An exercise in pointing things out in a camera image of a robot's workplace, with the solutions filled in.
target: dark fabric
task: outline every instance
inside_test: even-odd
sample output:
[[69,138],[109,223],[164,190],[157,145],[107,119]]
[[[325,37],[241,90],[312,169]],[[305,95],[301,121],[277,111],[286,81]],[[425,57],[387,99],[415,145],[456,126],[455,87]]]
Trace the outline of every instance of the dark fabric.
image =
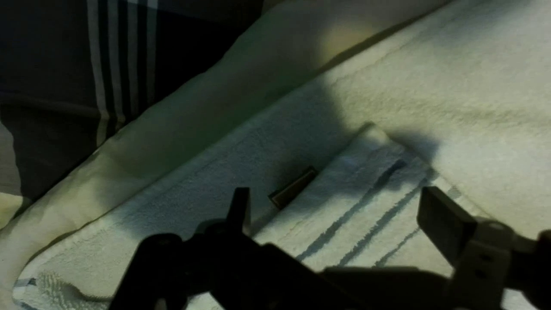
[[186,0],[2,0],[0,123],[14,138],[2,149],[16,152],[19,195],[45,195],[98,143],[217,62],[262,7],[227,2],[248,4],[236,9],[239,23],[231,13],[198,18],[205,6],[184,14]]

